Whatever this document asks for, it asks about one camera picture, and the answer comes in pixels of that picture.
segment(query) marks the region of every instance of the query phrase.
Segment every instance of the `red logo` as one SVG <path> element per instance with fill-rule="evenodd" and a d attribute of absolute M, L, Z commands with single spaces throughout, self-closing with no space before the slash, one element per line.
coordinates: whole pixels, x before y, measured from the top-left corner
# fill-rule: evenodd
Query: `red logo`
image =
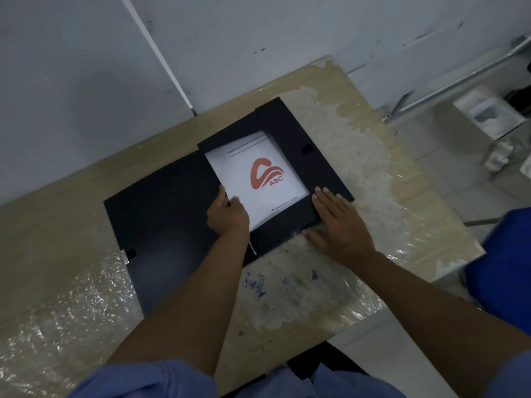
<path fill-rule="evenodd" d="M 258 175 L 258 168 L 260 165 L 265 165 L 268 168 L 265 170 L 264 173 L 260 176 L 259 179 L 256 178 Z M 283 174 L 284 171 L 278 167 L 278 166 L 271 166 L 271 161 L 267 158 L 258 158 L 254 161 L 253 167 L 251 168 L 251 186 L 255 190 L 258 190 L 260 187 L 263 187 L 267 184 L 269 180 L 271 180 L 273 177 L 278 176 L 279 174 Z M 275 183 L 278 183 L 278 180 L 282 180 L 282 177 L 279 179 L 275 179 Z"/>

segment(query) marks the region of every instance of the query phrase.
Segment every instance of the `shirt sleeve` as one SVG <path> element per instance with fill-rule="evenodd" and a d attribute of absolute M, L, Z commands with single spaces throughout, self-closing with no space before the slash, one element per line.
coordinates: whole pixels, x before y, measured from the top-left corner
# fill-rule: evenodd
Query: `shirt sleeve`
<path fill-rule="evenodd" d="M 106 365 L 67 398 L 217 398 L 216 382 L 182 360 Z"/>
<path fill-rule="evenodd" d="M 514 356 L 488 383 L 483 398 L 524 398 L 531 392 L 531 351 Z"/>

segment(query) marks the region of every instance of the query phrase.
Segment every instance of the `person's right arm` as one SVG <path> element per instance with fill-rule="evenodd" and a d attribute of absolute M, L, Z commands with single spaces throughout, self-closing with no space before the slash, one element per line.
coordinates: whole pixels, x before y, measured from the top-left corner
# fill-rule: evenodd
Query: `person's right arm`
<path fill-rule="evenodd" d="M 346 199 L 326 188 L 312 198 L 327 234 L 303 234 L 350 268 L 382 300 L 461 398 L 478 397 L 503 364 L 531 350 L 531 337 L 460 301 L 378 253 Z"/>

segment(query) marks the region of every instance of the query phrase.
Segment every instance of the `person's left hand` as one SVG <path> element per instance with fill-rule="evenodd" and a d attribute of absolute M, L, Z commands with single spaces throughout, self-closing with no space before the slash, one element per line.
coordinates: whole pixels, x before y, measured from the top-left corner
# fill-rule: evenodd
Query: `person's left hand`
<path fill-rule="evenodd" d="M 225 187 L 219 186 L 219 193 L 207 210 L 207 225 L 218 235 L 230 230 L 240 231 L 249 236 L 249 215 L 238 197 L 229 201 L 225 195 Z"/>

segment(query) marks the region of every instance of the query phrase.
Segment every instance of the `white wall strip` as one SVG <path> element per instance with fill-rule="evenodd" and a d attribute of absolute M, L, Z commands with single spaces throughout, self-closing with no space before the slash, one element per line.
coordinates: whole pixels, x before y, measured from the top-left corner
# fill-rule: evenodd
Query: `white wall strip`
<path fill-rule="evenodd" d="M 188 105 L 188 107 L 192 110 L 192 113 L 194 113 L 194 116 L 196 116 L 197 114 L 196 114 L 196 111 L 195 111 L 194 107 L 190 103 L 190 100 L 188 100 L 188 98 L 184 94 L 184 91 L 183 91 L 181 85 L 179 84 L 179 81 L 177 81 L 177 79 L 175 78 L 175 75 L 171 71 L 171 68 L 169 68 L 168 63 L 164 59 L 163 54 L 160 52 L 160 50 L 157 47 L 155 41 L 153 40 L 153 38 L 151 37 L 150 33 L 148 32 L 148 29 L 146 28 L 146 26 L 142 22 L 142 19 L 140 19 L 140 16 L 138 15 L 138 12 L 136 12 L 135 7 L 133 6 L 133 4 L 131 4 L 130 0 L 122 0 L 122 2 L 124 3 L 125 8 L 127 8 L 129 13 L 133 17 L 134 21 L 136 22 L 136 25 L 138 25 L 138 27 L 140 28 L 140 32 L 142 32 L 142 34 L 144 35 L 145 39 L 148 41 L 149 46 L 151 46 L 151 49 L 155 53 L 156 57 L 159 59 L 160 63 L 163 65 L 164 69 L 166 70 L 166 73 L 168 73 L 171 81 L 173 82 L 173 84 L 175 85 L 175 87 L 177 88 L 177 90 L 179 91 L 181 96 L 183 97 L 183 99 L 186 102 L 186 104 Z"/>

